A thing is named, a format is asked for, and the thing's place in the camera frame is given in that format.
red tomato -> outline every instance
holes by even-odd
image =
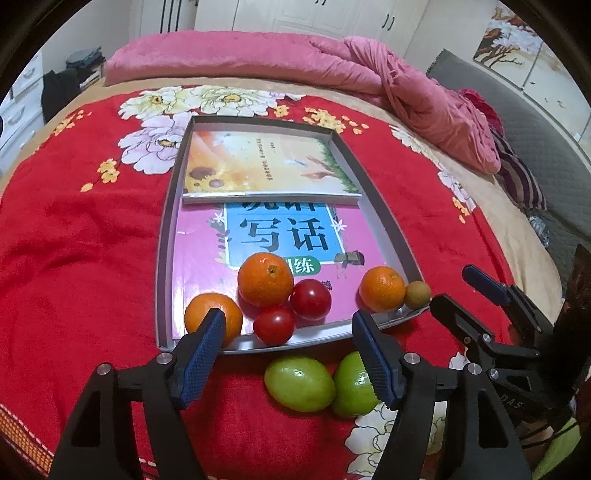
[[[295,284],[290,297],[290,307],[304,320],[317,322],[330,311],[332,297],[321,282],[307,278]]]
[[[283,345],[294,334],[295,328],[293,313],[280,305],[262,309],[252,324],[255,335],[268,346]]]

workbook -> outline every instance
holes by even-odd
[[[320,202],[361,197],[320,139],[242,131],[194,131],[184,203]]]

book cover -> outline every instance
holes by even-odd
[[[317,138],[239,131],[191,136],[184,203],[291,200],[355,204],[359,190]]]
[[[284,258],[296,282],[315,278],[329,289],[333,303],[326,318],[320,323],[298,320],[298,328],[350,320],[363,308],[357,295],[363,275],[386,263],[356,205],[181,205],[176,228],[171,281],[174,339],[186,333],[184,310],[191,299],[208,291],[236,300],[245,315],[242,334],[252,333],[257,311],[238,295],[238,269],[256,252]]]

orange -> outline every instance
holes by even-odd
[[[226,336],[223,345],[228,346],[242,330],[242,310],[236,302],[221,293],[197,295],[185,310],[185,328],[193,333],[199,328],[209,309],[220,309],[226,316]]]
[[[386,266],[370,268],[359,286],[361,300],[375,312],[398,310],[405,295],[404,280],[396,270]]]
[[[289,265],[277,255],[251,255],[238,270],[238,291],[255,307],[281,305],[293,289],[294,276]]]

gray sofa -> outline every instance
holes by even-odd
[[[548,251],[565,285],[577,244],[591,249],[591,172],[556,127],[494,73],[443,50],[427,71],[450,90],[477,91],[493,107],[505,136],[538,180],[547,202],[542,217],[550,231]]]

